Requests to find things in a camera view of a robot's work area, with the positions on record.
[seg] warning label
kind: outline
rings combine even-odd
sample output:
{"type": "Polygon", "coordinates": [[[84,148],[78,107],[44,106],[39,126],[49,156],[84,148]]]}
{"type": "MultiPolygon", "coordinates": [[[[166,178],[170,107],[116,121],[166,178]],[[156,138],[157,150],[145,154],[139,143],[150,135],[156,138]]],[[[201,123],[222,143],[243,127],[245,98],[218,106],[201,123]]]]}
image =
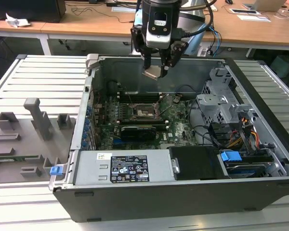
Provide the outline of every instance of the warning label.
{"type": "Polygon", "coordinates": [[[110,181],[112,183],[149,181],[146,155],[112,156],[110,181]]]}

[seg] blue tab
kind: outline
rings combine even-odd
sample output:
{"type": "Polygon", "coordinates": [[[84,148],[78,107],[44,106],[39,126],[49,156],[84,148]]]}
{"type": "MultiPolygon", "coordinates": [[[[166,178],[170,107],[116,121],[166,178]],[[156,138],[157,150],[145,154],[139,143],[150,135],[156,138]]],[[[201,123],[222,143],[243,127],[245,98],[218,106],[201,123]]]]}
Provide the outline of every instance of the blue tab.
{"type": "Polygon", "coordinates": [[[237,151],[224,151],[221,153],[223,161],[242,161],[242,157],[237,151]]]}
{"type": "Polygon", "coordinates": [[[63,175],[63,167],[62,166],[53,166],[50,169],[51,176],[62,176],[63,175]]]}

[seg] desktop computer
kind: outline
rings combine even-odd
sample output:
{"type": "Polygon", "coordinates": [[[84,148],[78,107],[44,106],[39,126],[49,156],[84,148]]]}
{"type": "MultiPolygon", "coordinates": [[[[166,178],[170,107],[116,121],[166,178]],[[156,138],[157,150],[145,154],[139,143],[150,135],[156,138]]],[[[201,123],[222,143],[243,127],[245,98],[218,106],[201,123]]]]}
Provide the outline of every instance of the desktop computer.
{"type": "Polygon", "coordinates": [[[6,13],[13,18],[59,23],[66,12],[64,0],[0,0],[0,20],[6,13]]]}

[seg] barcode sticker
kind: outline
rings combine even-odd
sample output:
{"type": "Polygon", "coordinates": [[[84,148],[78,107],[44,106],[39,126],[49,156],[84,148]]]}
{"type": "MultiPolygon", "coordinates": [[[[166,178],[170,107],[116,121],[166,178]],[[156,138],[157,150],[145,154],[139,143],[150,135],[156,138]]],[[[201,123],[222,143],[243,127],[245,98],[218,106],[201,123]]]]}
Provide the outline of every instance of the barcode sticker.
{"type": "Polygon", "coordinates": [[[112,153],[98,153],[96,156],[97,160],[110,160],[112,153]]]}

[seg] white object on desk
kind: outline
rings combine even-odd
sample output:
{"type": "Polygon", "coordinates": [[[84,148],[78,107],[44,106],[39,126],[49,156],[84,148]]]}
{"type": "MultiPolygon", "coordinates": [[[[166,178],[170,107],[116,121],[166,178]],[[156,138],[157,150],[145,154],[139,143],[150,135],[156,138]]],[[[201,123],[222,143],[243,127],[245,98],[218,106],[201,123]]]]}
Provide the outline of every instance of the white object on desk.
{"type": "Polygon", "coordinates": [[[260,16],[252,16],[252,15],[237,15],[239,19],[243,21],[259,21],[259,22],[271,22],[266,17],[260,17],[260,16]]]}
{"type": "Polygon", "coordinates": [[[5,21],[10,25],[18,28],[19,26],[30,26],[31,24],[26,19],[17,19],[10,17],[7,13],[5,21]]]}

